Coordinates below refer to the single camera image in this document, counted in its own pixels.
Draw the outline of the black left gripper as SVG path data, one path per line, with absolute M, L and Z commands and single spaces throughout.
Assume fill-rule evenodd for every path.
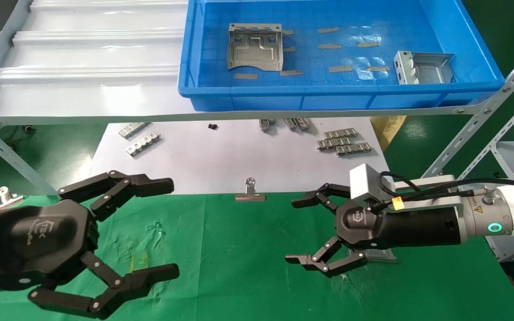
M 98 247 L 95 221 L 103 222 L 133 197 L 170 194 L 169 177 L 150 179 L 145 173 L 109 171 L 66 185 L 51 206 L 20 206 L 0 210 L 0 290 L 20 291 L 41 285 L 29 300 L 41 309 L 108 319 L 127 301 L 149 294 L 159 282 L 177 279 L 177 264 L 136 270 L 120 276 L 92 252 Z M 80 203 L 96 198 L 90 211 Z M 95 298 L 57 292 L 87 268 L 106 290 Z

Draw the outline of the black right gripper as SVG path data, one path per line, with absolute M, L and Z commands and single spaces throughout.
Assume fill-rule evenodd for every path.
M 345 198 L 347 201 L 338 206 L 330 200 L 331 196 Z M 302 198 L 292 200 L 291 205 L 294 209 L 322 205 L 331 214 L 335 214 L 336 236 L 325 242 L 315 254 L 286 255 L 284 260 L 289 264 L 300 265 L 309 272 L 321 272 L 324 276 L 332 278 L 361 268 L 369 262 L 364 252 L 355 252 L 330 262 L 343 244 L 352 251 L 390 249 L 390 245 L 377 235 L 379 216 L 349 200 L 350 197 L 349 186 L 325 183 L 314 191 L 306 192 Z

